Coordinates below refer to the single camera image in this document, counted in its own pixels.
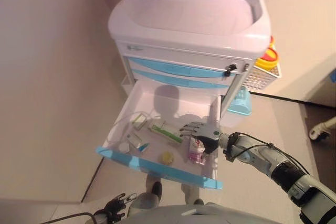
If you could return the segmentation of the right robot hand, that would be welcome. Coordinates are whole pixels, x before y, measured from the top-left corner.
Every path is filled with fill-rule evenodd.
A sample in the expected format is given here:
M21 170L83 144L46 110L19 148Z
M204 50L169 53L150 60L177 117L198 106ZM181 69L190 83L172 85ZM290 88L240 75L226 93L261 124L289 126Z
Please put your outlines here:
M206 155L211 154L219 147L219 140L223 135L222 131L211 124L202 122L191 122L180 128L181 136L191 136L200 141L204 146Z

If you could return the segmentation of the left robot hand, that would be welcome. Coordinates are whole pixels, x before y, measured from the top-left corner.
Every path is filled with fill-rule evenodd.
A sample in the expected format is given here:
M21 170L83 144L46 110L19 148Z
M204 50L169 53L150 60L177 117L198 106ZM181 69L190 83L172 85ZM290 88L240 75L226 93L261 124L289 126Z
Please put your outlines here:
M137 193L132 193L128 196L126 193L121 193L109 201L103 210L109 218L121 219L125 213L120 214L120 212L126 209L127 204L134 201L137 196Z

